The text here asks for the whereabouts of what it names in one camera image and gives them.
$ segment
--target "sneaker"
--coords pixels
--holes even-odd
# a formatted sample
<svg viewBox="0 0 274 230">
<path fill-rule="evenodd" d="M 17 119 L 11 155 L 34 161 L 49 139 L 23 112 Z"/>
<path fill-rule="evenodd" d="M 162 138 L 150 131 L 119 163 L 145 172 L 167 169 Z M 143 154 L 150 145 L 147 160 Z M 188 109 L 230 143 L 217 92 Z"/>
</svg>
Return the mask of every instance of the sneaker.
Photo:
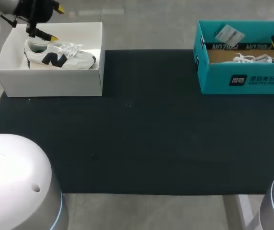
<svg viewBox="0 0 274 230">
<path fill-rule="evenodd" d="M 261 55 L 259 57 L 244 56 L 240 53 L 236 53 L 238 56 L 234 57 L 233 61 L 226 61 L 224 63 L 274 63 L 274 57 L 269 55 Z"/>
<path fill-rule="evenodd" d="M 259 57 L 256 57 L 254 59 L 254 62 L 264 62 L 264 63 L 267 63 L 266 60 L 271 60 L 270 63 L 274 63 L 274 57 L 270 57 L 270 56 L 268 56 L 266 54 L 261 55 Z"/>
<path fill-rule="evenodd" d="M 244 56 L 240 53 L 236 53 L 238 56 L 234 57 L 233 61 L 225 61 L 224 63 L 253 63 L 255 62 L 254 56 Z"/>
<path fill-rule="evenodd" d="M 30 69 L 90 69 L 96 61 L 81 45 L 67 42 L 43 45 L 27 40 L 24 49 Z"/>
</svg>

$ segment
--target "shoelace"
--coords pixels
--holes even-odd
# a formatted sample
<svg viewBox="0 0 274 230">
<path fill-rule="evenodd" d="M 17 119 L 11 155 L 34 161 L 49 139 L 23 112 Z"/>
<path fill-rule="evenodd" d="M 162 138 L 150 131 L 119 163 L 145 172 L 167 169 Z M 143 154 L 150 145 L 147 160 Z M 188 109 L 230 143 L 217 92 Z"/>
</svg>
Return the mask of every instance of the shoelace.
<svg viewBox="0 0 274 230">
<path fill-rule="evenodd" d="M 68 44 L 62 44 L 59 49 L 66 56 L 74 57 L 77 54 L 77 52 L 81 50 L 81 48 L 82 48 L 82 45 L 80 44 L 68 43 Z"/>
<path fill-rule="evenodd" d="M 239 62 L 239 63 L 253 63 L 253 59 L 255 59 L 254 56 L 244 56 L 241 53 L 236 53 L 239 54 L 239 57 L 234 57 L 233 61 Z"/>
</svg>

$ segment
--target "gray floor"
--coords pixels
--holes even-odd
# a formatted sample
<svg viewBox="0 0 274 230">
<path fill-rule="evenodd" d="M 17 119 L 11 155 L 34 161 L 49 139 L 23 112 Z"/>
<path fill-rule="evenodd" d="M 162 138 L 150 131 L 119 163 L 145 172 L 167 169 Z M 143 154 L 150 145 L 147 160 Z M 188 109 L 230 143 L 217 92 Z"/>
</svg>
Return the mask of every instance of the gray floor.
<svg viewBox="0 0 274 230">
<path fill-rule="evenodd" d="M 107 49 L 190 49 L 198 20 L 274 20 L 273 0 L 60 0 L 51 23 L 104 24 Z M 0 50 L 11 28 L 1 21 Z M 67 194 L 70 230 L 227 230 L 221 196 Z M 255 214 L 261 195 L 249 196 Z"/>
</svg>

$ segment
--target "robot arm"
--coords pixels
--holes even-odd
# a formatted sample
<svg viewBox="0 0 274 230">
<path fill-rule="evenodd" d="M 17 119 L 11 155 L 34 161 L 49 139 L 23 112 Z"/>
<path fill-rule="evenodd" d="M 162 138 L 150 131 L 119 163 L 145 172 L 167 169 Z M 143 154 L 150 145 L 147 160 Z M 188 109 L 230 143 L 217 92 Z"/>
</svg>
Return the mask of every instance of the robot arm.
<svg viewBox="0 0 274 230">
<path fill-rule="evenodd" d="M 0 0 L 0 17 L 13 28 L 17 19 L 27 22 L 26 32 L 30 37 L 38 36 L 46 41 L 57 40 L 56 37 L 36 28 L 37 23 L 46 23 L 52 17 L 53 11 L 64 13 L 61 5 L 55 0 Z M 9 20 L 4 14 L 11 14 L 15 18 Z"/>
</svg>

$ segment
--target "logo on box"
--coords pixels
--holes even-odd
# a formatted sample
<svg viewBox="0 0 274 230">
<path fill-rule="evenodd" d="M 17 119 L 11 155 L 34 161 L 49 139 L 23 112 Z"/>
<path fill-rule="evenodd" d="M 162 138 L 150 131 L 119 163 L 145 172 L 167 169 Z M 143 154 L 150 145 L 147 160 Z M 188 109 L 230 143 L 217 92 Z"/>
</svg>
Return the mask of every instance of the logo on box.
<svg viewBox="0 0 274 230">
<path fill-rule="evenodd" d="M 246 82 L 247 75 L 233 75 L 231 81 L 229 82 L 230 86 L 242 86 Z"/>
<path fill-rule="evenodd" d="M 202 46 L 202 49 L 203 49 L 203 46 L 205 45 L 205 41 L 204 41 L 203 36 L 201 36 L 201 40 L 200 40 L 200 42 L 201 42 L 201 46 Z"/>
<path fill-rule="evenodd" d="M 200 62 L 200 58 L 199 58 L 199 54 L 197 53 L 195 57 L 195 67 L 197 72 L 199 70 L 199 62 Z"/>
</svg>

